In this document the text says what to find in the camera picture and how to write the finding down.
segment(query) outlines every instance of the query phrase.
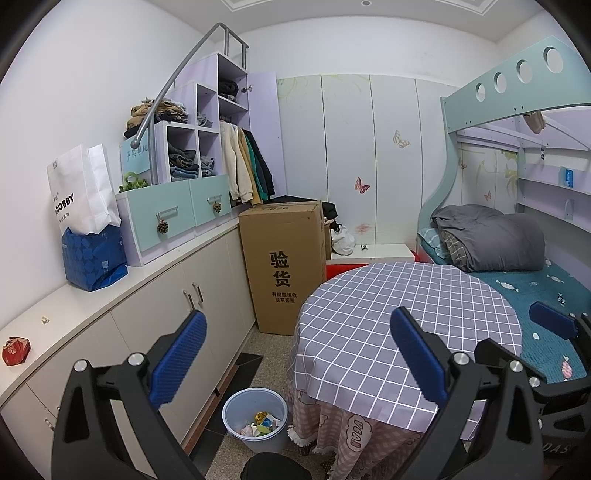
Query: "cardboard box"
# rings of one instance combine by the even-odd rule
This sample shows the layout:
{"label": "cardboard box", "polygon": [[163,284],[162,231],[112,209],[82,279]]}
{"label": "cardboard box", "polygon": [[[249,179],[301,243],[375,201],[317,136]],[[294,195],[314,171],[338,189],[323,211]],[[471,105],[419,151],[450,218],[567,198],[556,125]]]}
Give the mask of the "cardboard box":
{"label": "cardboard box", "polygon": [[259,330],[293,335],[301,306],[326,281],[321,203],[259,206],[239,220]]}
{"label": "cardboard box", "polygon": [[324,245],[326,246],[326,259],[332,258],[332,237],[330,236],[330,225],[324,226]]}

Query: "metal handrail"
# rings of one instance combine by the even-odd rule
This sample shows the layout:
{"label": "metal handrail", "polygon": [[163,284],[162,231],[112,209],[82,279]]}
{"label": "metal handrail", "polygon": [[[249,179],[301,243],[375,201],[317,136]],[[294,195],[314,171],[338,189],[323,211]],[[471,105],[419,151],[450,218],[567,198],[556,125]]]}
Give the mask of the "metal handrail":
{"label": "metal handrail", "polygon": [[180,63],[174,73],[170,76],[168,81],[164,84],[162,90],[158,96],[154,99],[154,103],[146,113],[144,120],[142,121],[141,125],[139,126],[138,132],[135,134],[134,139],[131,141],[131,148],[136,150],[139,148],[139,143],[146,132],[146,129],[150,129],[148,133],[148,153],[150,154],[150,176],[152,180],[152,185],[158,183],[156,177],[156,166],[155,166],[155,135],[154,135],[154,113],[160,105],[160,102],[164,99],[164,95],[168,92],[169,88],[172,87],[174,81],[178,77],[178,74],[181,73],[183,68],[189,63],[189,61],[193,58],[197,50],[199,50],[203,44],[212,36],[212,34],[219,28],[222,27],[224,29],[224,55],[227,57],[230,53],[230,35],[233,36],[236,40],[238,40],[242,44],[242,68],[246,70],[246,49],[249,48],[247,43],[244,42],[238,35],[236,35],[227,25],[218,22],[216,23],[204,36],[197,45],[193,47],[193,49],[189,52],[189,54],[184,58],[184,60]]}

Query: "hanging jacket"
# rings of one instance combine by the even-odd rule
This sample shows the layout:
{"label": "hanging jacket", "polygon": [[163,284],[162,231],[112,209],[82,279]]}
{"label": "hanging jacket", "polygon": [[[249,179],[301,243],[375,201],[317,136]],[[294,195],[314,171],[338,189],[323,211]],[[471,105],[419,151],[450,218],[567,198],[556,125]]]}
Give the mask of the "hanging jacket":
{"label": "hanging jacket", "polygon": [[245,141],[244,141],[244,133],[242,132],[241,128],[238,128],[238,147],[240,148],[240,153],[242,154],[242,158],[244,158],[244,163],[246,164],[246,169],[248,170],[248,176],[251,178],[251,186],[252,186],[252,204],[253,205],[260,205],[262,203],[261,197],[258,193],[258,189],[256,187],[256,179],[252,172],[251,167],[251,158],[248,153],[248,148],[246,148]]}
{"label": "hanging jacket", "polygon": [[232,200],[238,200],[238,181],[236,179],[236,154],[232,148],[232,126],[225,122],[220,122],[220,136],[222,137],[222,163],[224,170],[228,174],[228,183],[230,184],[230,197]]}
{"label": "hanging jacket", "polygon": [[244,130],[244,134],[246,135],[246,138],[248,139],[252,149],[254,150],[257,160],[261,164],[262,172],[265,177],[265,185],[267,186],[267,193],[270,198],[272,195],[275,195],[275,188],[273,186],[273,175],[271,175],[271,171],[267,167],[265,159],[262,157],[261,151],[259,150],[252,133],[250,133],[248,130]]}
{"label": "hanging jacket", "polygon": [[248,174],[246,161],[244,160],[242,152],[240,151],[240,146],[238,145],[238,127],[230,124],[230,128],[232,130],[230,141],[232,149],[236,154],[236,182],[238,183],[238,194],[240,195],[242,203],[246,203],[252,200],[253,188],[251,177]]}
{"label": "hanging jacket", "polygon": [[261,163],[258,161],[255,155],[255,151],[252,149],[252,145],[246,138],[246,135],[244,135],[244,141],[246,143],[246,146],[248,147],[248,152],[251,156],[252,169],[255,174],[256,184],[259,188],[259,195],[261,196],[261,200],[268,200],[269,193],[267,192],[267,184],[265,183],[265,175],[262,172]]}
{"label": "hanging jacket", "polygon": [[244,131],[242,130],[242,128],[238,129],[238,141],[240,143],[240,148],[243,150],[242,156],[244,157],[244,160],[246,160],[247,165],[248,161],[250,160],[249,170],[252,172],[252,178],[254,181],[252,187],[256,190],[261,200],[268,200],[269,197],[267,196],[265,190],[261,186],[261,179],[263,183],[265,183],[265,179],[263,178],[262,174],[259,177],[259,172],[256,169],[256,156],[252,148],[248,144],[248,139],[244,135]]}

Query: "grey checkered tablecloth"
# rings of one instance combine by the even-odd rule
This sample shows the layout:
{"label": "grey checkered tablecloth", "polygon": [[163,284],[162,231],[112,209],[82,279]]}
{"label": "grey checkered tablecloth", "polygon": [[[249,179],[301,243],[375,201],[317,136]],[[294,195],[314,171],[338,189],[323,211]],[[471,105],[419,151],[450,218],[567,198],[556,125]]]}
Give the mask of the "grey checkered tablecloth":
{"label": "grey checkered tablecloth", "polygon": [[[521,327],[500,293],[450,265],[398,262],[352,270],[304,303],[289,375],[295,390],[369,419],[425,432],[437,406],[425,400],[390,336],[390,314],[407,307],[426,332],[472,358],[492,338],[521,353]],[[484,403],[475,402],[462,438]]]}

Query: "blue bag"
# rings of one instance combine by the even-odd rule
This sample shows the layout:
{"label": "blue bag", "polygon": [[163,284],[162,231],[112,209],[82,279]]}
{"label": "blue bag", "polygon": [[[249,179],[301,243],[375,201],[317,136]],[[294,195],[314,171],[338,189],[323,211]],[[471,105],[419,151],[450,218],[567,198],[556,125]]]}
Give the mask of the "blue bag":
{"label": "blue bag", "polygon": [[119,227],[109,225],[96,235],[76,235],[68,228],[61,237],[66,278],[94,291],[127,275],[127,257]]}

